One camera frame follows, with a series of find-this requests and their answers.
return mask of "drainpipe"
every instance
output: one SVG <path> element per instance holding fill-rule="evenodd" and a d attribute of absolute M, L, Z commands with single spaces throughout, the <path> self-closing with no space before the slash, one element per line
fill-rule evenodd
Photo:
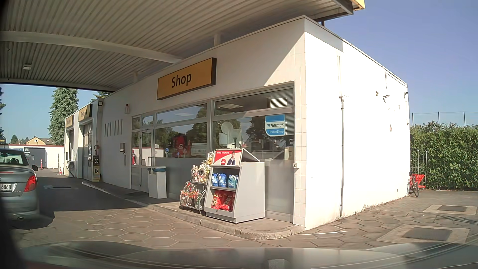
<path fill-rule="evenodd" d="M 343 216 L 343 208 L 344 208 L 344 97 L 340 96 L 341 102 L 341 110 L 342 110 L 342 179 L 341 179 L 341 187 L 340 187 L 340 217 Z"/>

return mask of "white building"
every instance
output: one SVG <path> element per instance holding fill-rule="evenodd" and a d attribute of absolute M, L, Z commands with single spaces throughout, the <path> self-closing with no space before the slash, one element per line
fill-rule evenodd
<path fill-rule="evenodd" d="M 139 191 L 148 191 L 148 165 L 166 166 L 168 197 L 177 199 L 192 165 L 235 144 L 266 163 L 266 217 L 309 229 L 407 194 L 407 91 L 381 64 L 302 16 L 76 112 L 67 119 L 65 163 L 91 179 L 98 145 L 101 179 Z M 265 116 L 277 114 L 285 115 L 285 133 L 267 136 Z"/>
<path fill-rule="evenodd" d="M 29 163 L 38 165 L 38 168 L 43 166 L 43 168 L 62 168 L 64 167 L 63 164 L 63 156 L 64 156 L 64 149 L 63 146 L 54 146 L 54 145 L 6 145 L 3 146 L 4 148 L 13 148 L 19 149 L 24 151 L 25 153 L 28 152 L 30 149 L 38 149 L 41 152 L 41 156 L 37 156 L 37 159 L 33 160 L 29 158 Z"/>

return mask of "trash bin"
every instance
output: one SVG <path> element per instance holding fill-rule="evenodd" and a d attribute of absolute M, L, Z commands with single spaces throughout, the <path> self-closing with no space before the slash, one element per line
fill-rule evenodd
<path fill-rule="evenodd" d="M 149 197 L 166 198 L 166 166 L 149 166 L 147 168 Z"/>

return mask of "blue sky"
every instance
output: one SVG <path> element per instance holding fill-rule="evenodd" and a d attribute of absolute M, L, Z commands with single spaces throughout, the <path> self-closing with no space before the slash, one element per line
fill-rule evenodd
<path fill-rule="evenodd" d="M 49 112 L 55 88 L 12 84 L 0 84 L 0 87 L 3 91 L 2 102 L 7 104 L 1 110 L 0 126 L 7 141 L 10 142 L 14 134 L 18 139 L 32 138 L 35 135 L 40 138 L 50 137 L 48 134 Z M 86 106 L 95 93 L 95 91 L 79 90 L 79 108 Z"/>
<path fill-rule="evenodd" d="M 366 9 L 326 27 L 383 64 L 408 84 L 415 123 L 437 120 L 478 124 L 478 1 L 366 0 Z M 13 134 L 48 137 L 54 88 L 1 85 L 0 124 Z M 93 97 L 81 90 L 79 107 Z"/>

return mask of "curb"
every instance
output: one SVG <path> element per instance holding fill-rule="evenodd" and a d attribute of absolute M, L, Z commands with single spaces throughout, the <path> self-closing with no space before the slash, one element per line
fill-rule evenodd
<path fill-rule="evenodd" d="M 218 222 L 212 221 L 212 220 L 210 220 L 210 219 L 208 219 L 208 218 L 206 218 L 206 217 L 204 217 L 200 214 L 198 214 L 198 216 L 193 216 L 193 215 L 185 214 L 185 213 L 183 213 L 179 210 L 166 208 L 166 207 L 163 207 L 163 206 L 160 206 L 160 205 L 146 204 L 146 203 L 143 203 L 143 202 L 139 202 L 139 201 L 135 201 L 135 200 L 131 200 L 131 199 L 126 199 L 124 197 L 121 197 L 121 196 L 118 196 L 114 193 L 111 193 L 107 190 L 99 188 L 99 187 L 97 187 L 97 186 L 95 186 L 95 185 L 93 185 L 93 184 L 91 184 L 90 182 L 87 182 L 87 181 L 83 181 L 81 184 L 83 184 L 87 187 L 90 187 L 90 188 L 94 188 L 98 191 L 105 192 L 109 195 L 118 197 L 120 199 L 130 201 L 130 202 L 138 204 L 140 206 L 144 206 L 144 207 L 149 208 L 151 210 L 155 210 L 155 211 L 158 211 L 160 213 L 163 213 L 163 214 L 166 214 L 166 215 L 169 215 L 169 216 L 173 216 L 173 217 L 178 218 L 180 220 L 184 220 L 184 221 L 191 222 L 191 223 L 194 223 L 194 224 L 197 224 L 197 225 L 201 225 L 201 226 L 204 226 L 204 227 L 207 227 L 207 228 L 211 228 L 211 229 L 214 229 L 214 230 L 217 230 L 217 231 L 221 231 L 221 232 L 224 232 L 226 234 L 239 236 L 239 237 L 242 237 L 242 238 L 245 238 L 245 239 L 251 239 L 251 240 L 278 239 L 278 238 L 284 238 L 284 237 L 288 237 L 288 236 L 291 236 L 291 235 L 295 235 L 295 234 L 298 234 L 300 232 L 305 231 L 305 227 L 298 226 L 298 225 L 291 226 L 291 227 L 288 227 L 288 228 L 283 228 L 283 229 L 277 229 L 277 230 L 274 230 L 274 231 L 258 231 L 258 230 L 252 230 L 252 229 L 247 229 L 247 228 L 240 228 L 240 227 L 236 228 L 236 226 L 234 224 L 230 224 L 230 223 L 227 223 L 227 222 L 218 223 Z"/>

